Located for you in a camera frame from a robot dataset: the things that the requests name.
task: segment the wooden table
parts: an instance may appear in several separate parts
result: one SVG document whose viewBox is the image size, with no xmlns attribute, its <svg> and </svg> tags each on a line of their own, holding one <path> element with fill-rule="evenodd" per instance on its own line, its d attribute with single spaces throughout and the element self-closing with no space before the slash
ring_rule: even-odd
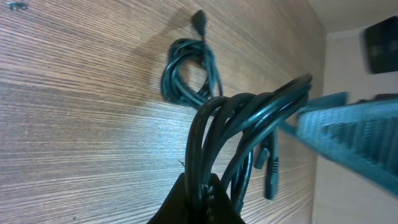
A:
<svg viewBox="0 0 398 224">
<path fill-rule="evenodd" d="M 325 31 L 305 0 L 29 1 L 0 7 L 0 223 L 145 223 L 183 172 L 195 110 L 164 102 L 170 44 L 204 9 L 224 94 L 323 83 Z M 194 88 L 204 72 L 182 69 Z M 221 176 L 239 136 L 213 167 Z M 280 183 L 253 170 L 247 223 L 310 223 L 315 155 L 279 135 Z"/>
</svg>

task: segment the wooden surface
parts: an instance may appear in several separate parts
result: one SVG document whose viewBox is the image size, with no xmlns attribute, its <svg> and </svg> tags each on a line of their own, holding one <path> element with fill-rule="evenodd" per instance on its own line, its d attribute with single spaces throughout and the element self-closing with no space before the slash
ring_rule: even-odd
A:
<svg viewBox="0 0 398 224">
<path fill-rule="evenodd" d="M 0 223 L 145 223 L 183 172 L 195 110 L 160 95 L 167 49 L 208 43 L 226 96 L 314 75 L 322 93 L 325 31 L 305 0 L 29 1 L 0 7 Z M 203 72 L 184 68 L 195 88 Z M 247 223 L 310 223 L 315 155 L 279 134 L 279 194 L 253 170 Z M 213 171 L 221 176 L 239 136 Z"/>
</svg>

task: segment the cable connector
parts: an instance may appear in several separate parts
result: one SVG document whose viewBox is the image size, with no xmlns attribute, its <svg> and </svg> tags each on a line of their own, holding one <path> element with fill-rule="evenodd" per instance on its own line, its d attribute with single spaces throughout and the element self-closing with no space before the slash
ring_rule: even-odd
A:
<svg viewBox="0 0 398 224">
<path fill-rule="evenodd" d="M 205 35 L 205 27 L 206 27 L 206 15 L 203 10 L 199 10 L 195 15 L 191 18 L 192 26 L 195 28 L 199 35 L 202 37 Z"/>
<path fill-rule="evenodd" d="M 267 162 L 267 177 L 266 177 L 266 192 L 265 198 L 268 200 L 273 200 L 278 192 L 278 182 L 279 182 L 279 159 L 272 159 L 271 156 L 268 157 Z"/>
</svg>

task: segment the bundled cable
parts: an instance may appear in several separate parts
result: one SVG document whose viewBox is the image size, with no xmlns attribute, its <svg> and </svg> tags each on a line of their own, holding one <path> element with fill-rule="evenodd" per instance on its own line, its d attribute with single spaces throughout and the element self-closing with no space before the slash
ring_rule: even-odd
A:
<svg viewBox="0 0 398 224">
<path fill-rule="evenodd" d="M 170 47 L 168 64 L 163 72 L 161 89 L 163 99 L 179 105 L 199 109 L 218 85 L 220 96 L 223 95 L 220 76 L 216 68 L 213 52 L 205 42 L 205 13 L 201 10 L 192 17 L 192 25 L 201 36 L 201 40 L 178 39 Z M 187 60 L 200 60 L 206 70 L 207 78 L 199 92 L 193 91 L 180 76 L 179 69 Z"/>
<path fill-rule="evenodd" d="M 229 138 L 242 131 L 236 153 L 221 178 L 225 190 L 232 181 L 231 203 L 240 213 L 250 178 L 254 147 L 267 139 L 268 147 L 275 148 L 274 129 L 306 103 L 311 79 L 311 75 L 304 75 L 273 93 L 241 93 L 231 98 L 217 96 L 199 108 L 192 121 L 185 151 L 185 197 L 194 212 L 205 209 L 204 188 L 209 183 L 211 167 L 218 153 Z M 202 145 L 206 123 L 214 113 Z M 271 151 L 267 169 L 267 175 L 271 176 L 267 177 L 267 181 L 272 183 L 277 180 L 277 176 L 273 176 L 277 175 L 277 157 L 274 150 Z"/>
</svg>

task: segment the cable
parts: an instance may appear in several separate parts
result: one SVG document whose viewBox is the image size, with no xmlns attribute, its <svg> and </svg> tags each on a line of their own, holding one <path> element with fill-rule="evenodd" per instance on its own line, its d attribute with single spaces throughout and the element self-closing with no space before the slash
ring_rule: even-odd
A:
<svg viewBox="0 0 398 224">
<path fill-rule="evenodd" d="M 202 10 L 193 15 L 192 25 L 201 40 L 178 39 L 171 45 L 168 64 L 161 79 L 161 90 L 164 100 L 199 109 L 209 97 L 214 97 L 213 89 L 216 84 L 220 96 L 223 95 L 223 90 L 215 57 L 205 41 L 206 17 Z M 182 63 L 187 60 L 200 60 L 206 70 L 206 81 L 197 93 L 184 82 L 179 73 Z"/>
<path fill-rule="evenodd" d="M 312 76 L 307 74 L 292 80 L 273 93 L 241 93 L 231 98 L 217 96 L 198 109 L 192 121 L 185 151 L 185 196 L 187 205 L 193 211 L 205 210 L 203 188 L 209 183 L 211 167 L 225 142 L 241 131 L 243 135 L 236 153 L 221 178 L 225 190 L 232 181 L 231 203 L 235 211 L 240 213 L 243 207 L 243 198 L 251 173 L 253 149 L 266 137 L 273 141 L 269 147 L 275 149 L 270 153 L 268 162 L 268 167 L 271 168 L 269 182 L 277 181 L 273 175 L 275 171 L 277 174 L 278 163 L 274 130 L 281 121 L 306 103 L 311 80 Z M 202 145 L 206 123 L 214 113 L 215 117 Z"/>
</svg>

